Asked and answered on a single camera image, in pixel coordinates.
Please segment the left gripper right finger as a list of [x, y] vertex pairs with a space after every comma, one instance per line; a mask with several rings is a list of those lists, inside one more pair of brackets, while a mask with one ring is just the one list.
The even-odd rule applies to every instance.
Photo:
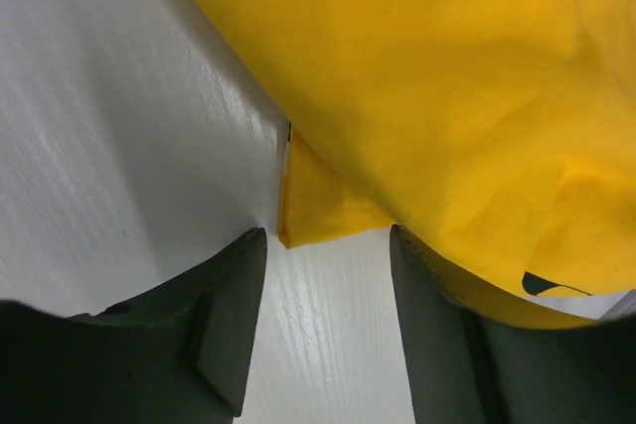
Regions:
[[507, 293], [406, 228], [390, 235], [419, 423], [631, 423], [635, 319], [593, 321]]

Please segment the yellow printed cloth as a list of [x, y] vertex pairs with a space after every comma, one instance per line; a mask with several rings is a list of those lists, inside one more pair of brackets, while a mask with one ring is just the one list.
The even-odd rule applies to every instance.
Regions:
[[399, 224], [459, 303], [635, 285], [635, 0], [193, 0], [287, 116], [294, 247]]

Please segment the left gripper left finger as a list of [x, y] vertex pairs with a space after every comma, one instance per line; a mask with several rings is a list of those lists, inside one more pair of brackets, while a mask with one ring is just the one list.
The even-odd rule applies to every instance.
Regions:
[[5, 423], [230, 423], [264, 284], [261, 228], [97, 315], [1, 304]]

